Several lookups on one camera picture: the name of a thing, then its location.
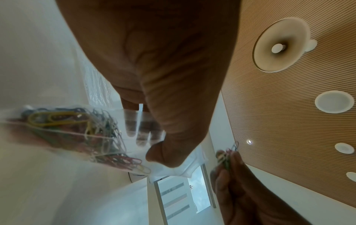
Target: sky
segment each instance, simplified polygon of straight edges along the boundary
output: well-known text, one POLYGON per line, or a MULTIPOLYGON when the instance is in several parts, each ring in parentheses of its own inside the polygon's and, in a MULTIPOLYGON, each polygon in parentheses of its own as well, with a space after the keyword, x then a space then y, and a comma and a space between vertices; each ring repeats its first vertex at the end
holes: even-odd
POLYGON ((192 178, 188 178, 188 182, 189 185, 193 186, 191 192, 193 195, 193 201, 197 206, 198 212, 209 207, 210 201, 201 167, 198 167, 193 172, 192 178))

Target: clear plastic bag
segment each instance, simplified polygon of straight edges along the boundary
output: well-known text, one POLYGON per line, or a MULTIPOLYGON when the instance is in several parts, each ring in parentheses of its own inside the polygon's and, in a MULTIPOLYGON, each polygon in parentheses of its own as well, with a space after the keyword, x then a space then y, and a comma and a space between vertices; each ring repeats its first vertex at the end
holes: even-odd
POLYGON ((127 172, 191 177, 206 161, 200 147, 177 168, 146 161, 150 146, 164 138, 164 132, 146 112, 91 106, 27 106, 2 111, 0 117, 7 141, 35 145, 127 172))

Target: wooden ceiling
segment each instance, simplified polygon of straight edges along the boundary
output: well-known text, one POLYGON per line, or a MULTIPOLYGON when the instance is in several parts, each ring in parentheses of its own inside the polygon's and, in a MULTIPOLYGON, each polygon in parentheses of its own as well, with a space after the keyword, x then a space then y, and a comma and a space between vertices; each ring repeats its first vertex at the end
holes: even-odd
POLYGON ((222 88, 235 140, 245 162, 356 207, 356 106, 340 114, 318 110, 315 98, 329 90, 356 98, 356 1, 243 0, 238 40, 222 88), (285 17, 304 19, 318 46, 278 73, 256 68, 259 35, 285 17))

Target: recessed light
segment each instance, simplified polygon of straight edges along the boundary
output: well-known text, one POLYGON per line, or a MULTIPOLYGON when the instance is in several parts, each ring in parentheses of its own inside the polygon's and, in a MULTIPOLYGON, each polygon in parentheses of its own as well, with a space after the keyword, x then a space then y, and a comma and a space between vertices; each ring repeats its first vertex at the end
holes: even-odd
POLYGON ((355 152, 355 149, 351 145, 346 143, 337 143, 335 145, 335 148, 336 150, 344 154, 352 154, 355 152))
POLYGON ((346 176, 347 176, 350 180, 356 182, 356 173, 354 173, 354 172, 347 172, 347 173, 346 173, 346 176))
POLYGON ((315 99, 316 107, 326 113, 346 112, 353 107, 354 103, 352 95, 338 90, 321 93, 315 99))

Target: plastic bag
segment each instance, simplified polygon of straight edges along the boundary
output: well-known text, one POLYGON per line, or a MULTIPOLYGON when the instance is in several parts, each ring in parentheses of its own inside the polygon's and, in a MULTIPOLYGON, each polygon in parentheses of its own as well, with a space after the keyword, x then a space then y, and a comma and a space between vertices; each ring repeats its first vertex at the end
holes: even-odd
POLYGON ((164 133, 150 113, 91 106, 24 107, 1 113, 7 141, 43 147, 60 155, 153 176, 191 177, 206 161, 196 148, 177 168, 148 162, 152 144, 164 133))

